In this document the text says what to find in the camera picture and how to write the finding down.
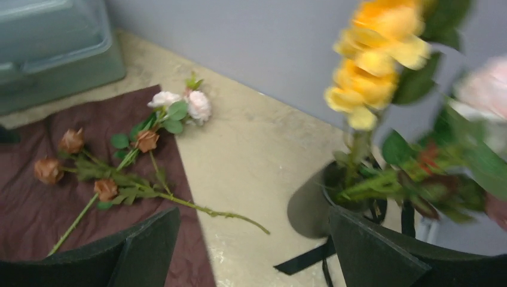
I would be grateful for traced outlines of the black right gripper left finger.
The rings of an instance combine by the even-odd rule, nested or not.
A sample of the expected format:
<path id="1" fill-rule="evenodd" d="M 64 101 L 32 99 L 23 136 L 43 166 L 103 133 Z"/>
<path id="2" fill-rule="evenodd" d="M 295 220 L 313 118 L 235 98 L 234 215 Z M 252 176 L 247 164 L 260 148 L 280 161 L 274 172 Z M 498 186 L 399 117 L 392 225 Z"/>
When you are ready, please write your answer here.
<path id="1" fill-rule="evenodd" d="M 164 286 L 180 221 L 172 207 L 40 261 L 1 261 L 1 286 Z"/>

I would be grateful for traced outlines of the flower bouquet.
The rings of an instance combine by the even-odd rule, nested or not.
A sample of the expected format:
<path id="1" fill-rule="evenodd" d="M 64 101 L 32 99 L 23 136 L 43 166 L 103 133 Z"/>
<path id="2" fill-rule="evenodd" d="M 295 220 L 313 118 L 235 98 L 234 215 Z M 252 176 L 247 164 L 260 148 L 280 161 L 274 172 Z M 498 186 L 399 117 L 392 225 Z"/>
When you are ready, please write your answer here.
<path id="1" fill-rule="evenodd" d="M 146 117 L 146 103 L 160 90 L 147 87 L 55 112 L 19 127 L 19 143 L 1 146 L 2 286 L 105 286 L 117 270 L 121 286 L 215 286 L 197 212 L 166 199 L 91 208 L 56 257 L 79 258 L 107 244 L 112 253 L 78 265 L 43 263 L 92 198 L 93 184 L 70 175 L 43 184 L 34 175 L 35 161 L 53 155 L 67 129 L 82 127 L 91 151 L 116 163 L 109 138 Z"/>

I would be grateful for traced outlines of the brown orange rose stem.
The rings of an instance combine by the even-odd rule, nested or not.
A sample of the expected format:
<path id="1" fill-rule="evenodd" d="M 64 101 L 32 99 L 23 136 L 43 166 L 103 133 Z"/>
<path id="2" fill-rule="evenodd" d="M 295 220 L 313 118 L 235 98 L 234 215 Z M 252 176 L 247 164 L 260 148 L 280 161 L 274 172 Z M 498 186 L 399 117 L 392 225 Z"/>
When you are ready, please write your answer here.
<path id="1" fill-rule="evenodd" d="M 73 167 L 65 167 L 58 158 L 46 157 L 35 162 L 35 177 L 44 184 L 55 185 L 65 175 L 73 173 L 80 181 L 92 180 L 94 196 L 91 202 L 98 202 L 107 209 L 112 205 L 131 205 L 137 199 L 160 197 L 174 203 L 201 211 L 211 217 L 237 218 L 258 227 L 265 234 L 269 231 L 258 222 L 231 212 L 219 212 L 208 207 L 197 205 L 174 195 L 166 174 L 155 160 L 154 150 L 157 148 L 160 135 L 154 129 L 144 129 L 137 133 L 131 148 L 122 147 L 125 156 L 117 167 L 92 156 L 84 147 L 82 130 L 69 129 L 60 141 L 60 151 L 65 158 L 74 162 Z M 125 173 L 124 168 L 133 164 L 139 154 L 148 154 L 154 168 L 155 181 L 151 182 L 133 173 Z"/>

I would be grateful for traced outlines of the yellow rose stem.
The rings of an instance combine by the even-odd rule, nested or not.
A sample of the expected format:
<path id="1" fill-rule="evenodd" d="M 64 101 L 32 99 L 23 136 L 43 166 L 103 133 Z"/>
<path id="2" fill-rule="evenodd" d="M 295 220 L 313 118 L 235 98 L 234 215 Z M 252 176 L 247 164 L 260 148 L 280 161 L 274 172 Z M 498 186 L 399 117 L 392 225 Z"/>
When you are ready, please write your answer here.
<path id="1" fill-rule="evenodd" d="M 441 44 L 460 51 L 459 29 L 474 1 L 361 1 L 334 50 L 341 62 L 325 91 L 327 105 L 346 116 L 352 129 L 347 154 L 335 156 L 344 175 L 328 186 L 336 203 L 365 199 L 405 199 L 410 184 L 398 181 L 398 169 L 416 176 L 432 171 L 423 151 L 391 132 L 383 144 L 387 170 L 373 166 L 371 143 L 391 105 L 410 105 L 435 87 Z"/>

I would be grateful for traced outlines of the black ribbon with gold lettering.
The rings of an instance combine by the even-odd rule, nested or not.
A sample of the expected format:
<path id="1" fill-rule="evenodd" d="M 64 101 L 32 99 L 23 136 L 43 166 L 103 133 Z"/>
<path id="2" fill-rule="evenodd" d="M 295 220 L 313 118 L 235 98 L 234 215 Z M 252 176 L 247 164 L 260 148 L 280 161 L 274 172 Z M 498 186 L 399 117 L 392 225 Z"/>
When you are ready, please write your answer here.
<path id="1" fill-rule="evenodd" d="M 384 199 L 374 199 L 367 203 L 367 209 L 362 217 L 368 221 L 381 225 L 386 219 L 387 201 Z M 415 209 L 409 201 L 403 201 L 401 206 L 401 233 L 414 238 L 415 230 Z M 301 255 L 282 262 L 274 266 L 277 271 L 291 276 L 303 271 L 319 262 L 322 263 L 322 273 L 328 287 L 333 287 L 333 281 L 329 272 L 327 259 L 336 254 L 334 242 L 331 236 L 328 236 L 326 242 L 314 249 L 311 249 Z"/>

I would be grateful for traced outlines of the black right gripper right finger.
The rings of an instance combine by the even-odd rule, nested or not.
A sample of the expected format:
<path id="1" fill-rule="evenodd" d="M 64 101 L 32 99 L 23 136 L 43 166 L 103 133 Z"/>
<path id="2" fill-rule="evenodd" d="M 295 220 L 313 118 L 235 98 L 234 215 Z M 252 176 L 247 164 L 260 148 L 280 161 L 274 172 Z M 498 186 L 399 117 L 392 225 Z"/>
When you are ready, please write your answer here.
<path id="1" fill-rule="evenodd" d="M 340 206 L 329 225 L 347 286 L 506 286 L 506 255 L 431 245 Z"/>

